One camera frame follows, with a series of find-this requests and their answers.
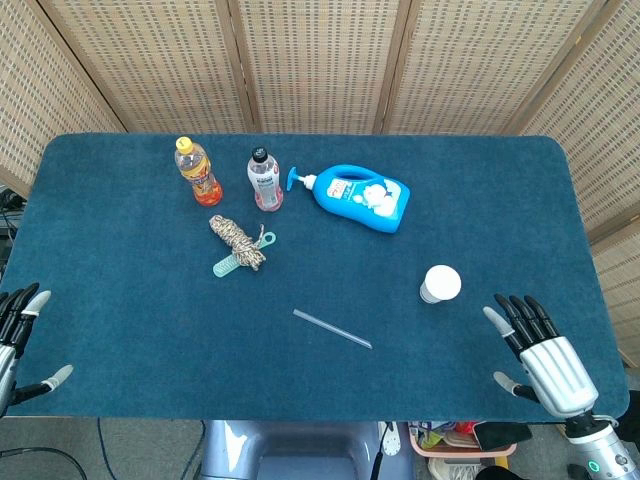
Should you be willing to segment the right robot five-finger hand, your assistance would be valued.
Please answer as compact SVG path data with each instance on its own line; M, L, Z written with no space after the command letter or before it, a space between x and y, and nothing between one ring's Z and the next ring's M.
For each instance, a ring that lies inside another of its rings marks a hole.
M496 371L496 383L513 396L541 404L556 418L589 413L599 393L572 344L559 333L544 307L528 295L520 299L496 294L494 298L504 313L489 306L483 313L530 381L522 385Z

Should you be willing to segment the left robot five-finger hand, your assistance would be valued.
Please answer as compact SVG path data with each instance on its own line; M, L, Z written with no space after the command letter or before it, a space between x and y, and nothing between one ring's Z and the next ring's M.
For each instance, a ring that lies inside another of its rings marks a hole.
M49 378L35 384L17 387L18 365L24 355L35 321L51 296L50 290L38 292L39 284L32 283L12 293L1 293L1 416L11 406L56 390L73 373L70 364L63 366Z

